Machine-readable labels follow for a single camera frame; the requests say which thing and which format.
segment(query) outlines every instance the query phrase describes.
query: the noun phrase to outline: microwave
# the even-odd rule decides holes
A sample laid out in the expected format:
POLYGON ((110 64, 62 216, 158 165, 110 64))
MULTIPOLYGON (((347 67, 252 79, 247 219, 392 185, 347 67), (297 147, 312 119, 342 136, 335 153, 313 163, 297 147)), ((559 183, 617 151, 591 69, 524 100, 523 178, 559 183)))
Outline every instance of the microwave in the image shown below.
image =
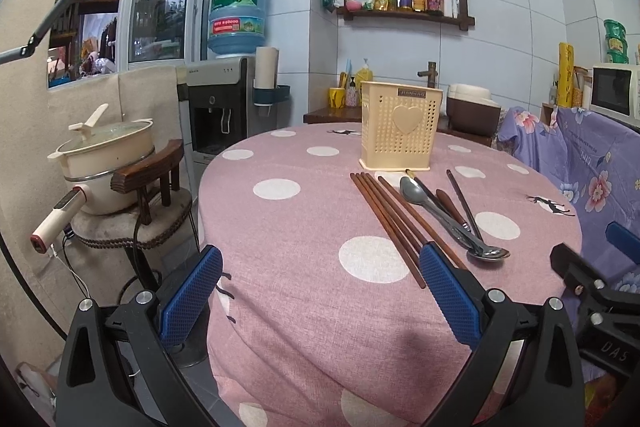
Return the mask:
POLYGON ((590 110, 640 127, 640 66, 596 64, 590 110))

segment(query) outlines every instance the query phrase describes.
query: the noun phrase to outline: yellow detergent bottle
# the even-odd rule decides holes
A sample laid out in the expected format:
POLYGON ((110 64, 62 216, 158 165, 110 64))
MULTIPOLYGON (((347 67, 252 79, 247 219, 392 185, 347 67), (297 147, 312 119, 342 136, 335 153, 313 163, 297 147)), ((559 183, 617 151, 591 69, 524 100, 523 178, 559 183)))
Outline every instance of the yellow detergent bottle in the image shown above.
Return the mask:
POLYGON ((356 90, 358 91, 358 105, 362 105, 362 83, 373 80, 373 71, 369 69, 368 58, 364 59, 364 66, 361 67, 355 76, 356 90))

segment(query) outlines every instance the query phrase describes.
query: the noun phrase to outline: blue gripper pad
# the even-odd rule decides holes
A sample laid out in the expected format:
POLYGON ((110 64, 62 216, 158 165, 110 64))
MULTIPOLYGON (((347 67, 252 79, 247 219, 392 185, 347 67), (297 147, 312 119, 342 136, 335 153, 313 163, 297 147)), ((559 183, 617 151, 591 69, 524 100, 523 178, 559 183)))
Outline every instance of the blue gripper pad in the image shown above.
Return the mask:
POLYGON ((158 337, 165 348, 178 346, 187 339, 221 274, 222 254, 218 248, 207 245, 200 261, 162 307, 158 337))
POLYGON ((640 264, 640 238, 637 235, 613 221, 607 225, 605 237, 611 245, 618 248, 634 263, 640 264))
POLYGON ((456 340, 474 350, 481 338, 478 309, 435 248, 428 243, 420 250, 420 272, 456 340))

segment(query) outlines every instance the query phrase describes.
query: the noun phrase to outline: round table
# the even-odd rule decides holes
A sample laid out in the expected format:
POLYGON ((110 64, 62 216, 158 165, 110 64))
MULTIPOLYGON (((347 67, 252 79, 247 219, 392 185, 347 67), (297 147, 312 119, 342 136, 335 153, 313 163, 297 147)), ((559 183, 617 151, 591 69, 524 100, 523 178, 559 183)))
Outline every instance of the round table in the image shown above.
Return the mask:
MULTIPOLYGON (((351 182, 360 140, 359 124, 282 129, 236 144, 204 172, 200 240, 220 248, 225 272, 210 298, 209 359, 247 427, 420 425, 470 354, 351 182)), ((431 170, 418 175, 462 209, 446 169, 485 241, 510 258, 473 263, 419 211, 482 285, 524 303, 559 296, 549 253, 563 242, 580 251, 582 236, 558 189, 506 153, 437 133, 431 170)), ((398 173, 385 176, 398 186, 398 173)))

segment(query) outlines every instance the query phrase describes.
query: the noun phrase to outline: lid handle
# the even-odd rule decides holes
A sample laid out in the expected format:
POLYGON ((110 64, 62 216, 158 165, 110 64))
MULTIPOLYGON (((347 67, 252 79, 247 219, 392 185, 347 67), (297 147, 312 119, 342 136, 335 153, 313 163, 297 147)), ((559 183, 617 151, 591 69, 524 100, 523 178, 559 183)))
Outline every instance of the lid handle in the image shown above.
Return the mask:
POLYGON ((86 122, 70 125, 69 131, 80 131, 80 133, 82 134, 82 141, 88 140, 93 134, 95 124, 102 116, 102 114, 107 110, 107 107, 109 107, 109 104, 103 103, 100 107, 98 107, 98 109, 94 111, 94 113, 86 122))

